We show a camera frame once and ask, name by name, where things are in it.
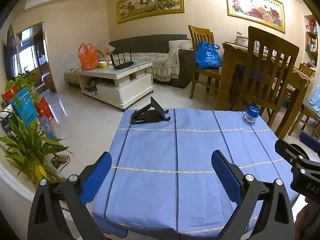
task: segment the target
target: flower painting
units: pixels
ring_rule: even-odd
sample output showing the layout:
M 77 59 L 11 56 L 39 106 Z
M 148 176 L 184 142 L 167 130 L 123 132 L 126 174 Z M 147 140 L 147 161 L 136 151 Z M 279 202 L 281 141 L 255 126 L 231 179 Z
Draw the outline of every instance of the flower painting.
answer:
M 277 0 L 227 0 L 228 15 L 285 33 L 283 3 Z
M 118 23 L 168 13 L 184 13 L 184 0 L 121 0 L 117 2 Z

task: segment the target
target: doorway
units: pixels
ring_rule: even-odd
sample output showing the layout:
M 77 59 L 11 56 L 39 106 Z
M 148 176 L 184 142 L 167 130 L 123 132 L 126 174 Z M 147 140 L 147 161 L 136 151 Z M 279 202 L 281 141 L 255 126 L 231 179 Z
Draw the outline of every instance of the doorway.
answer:
M 36 73 L 36 92 L 39 96 L 49 99 L 56 94 L 55 84 L 52 78 L 47 46 L 44 36 L 44 22 L 40 22 L 17 33 L 17 47 L 19 51 L 19 72 Z

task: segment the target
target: sofa armrest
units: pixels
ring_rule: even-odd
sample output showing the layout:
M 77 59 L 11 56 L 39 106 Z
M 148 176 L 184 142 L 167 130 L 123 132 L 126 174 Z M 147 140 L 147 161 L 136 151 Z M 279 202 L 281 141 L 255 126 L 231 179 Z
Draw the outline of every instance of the sofa armrest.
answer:
M 179 79 L 172 79 L 172 86 L 185 88 L 192 80 L 196 67 L 195 53 L 193 50 L 179 49 Z

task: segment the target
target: silver bolt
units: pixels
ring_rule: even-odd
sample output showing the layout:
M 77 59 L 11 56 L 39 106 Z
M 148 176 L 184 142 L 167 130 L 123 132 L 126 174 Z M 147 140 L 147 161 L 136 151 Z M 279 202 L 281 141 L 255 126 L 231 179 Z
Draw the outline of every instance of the silver bolt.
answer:
M 252 176 L 251 174 L 246 175 L 245 178 L 248 181 L 253 181 L 254 180 L 254 176 Z
M 47 180 L 46 180 L 46 179 L 42 179 L 42 180 L 40 181 L 40 185 L 41 185 L 41 186 L 44 186 L 45 184 L 47 184 Z
M 69 180 L 70 181 L 76 181 L 78 179 L 78 176 L 77 175 L 71 175 L 70 177 L 69 177 Z
M 279 186 L 281 186 L 283 184 L 282 180 L 280 179 L 276 179 L 276 184 L 278 184 Z

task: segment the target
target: blue tablecloth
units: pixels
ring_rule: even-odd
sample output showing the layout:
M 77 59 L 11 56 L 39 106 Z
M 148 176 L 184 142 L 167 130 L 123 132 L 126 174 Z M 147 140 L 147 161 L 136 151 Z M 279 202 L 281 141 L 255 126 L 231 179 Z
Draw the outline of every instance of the blue tablecloth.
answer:
M 216 237 L 236 208 L 211 165 L 217 149 L 244 174 L 281 178 L 290 199 L 297 196 L 291 166 L 275 152 L 277 137 L 260 117 L 251 125 L 242 112 L 170 109 L 168 122 L 131 125 L 132 112 L 124 112 L 110 149 L 112 168 L 94 203 L 92 215 L 104 233 Z

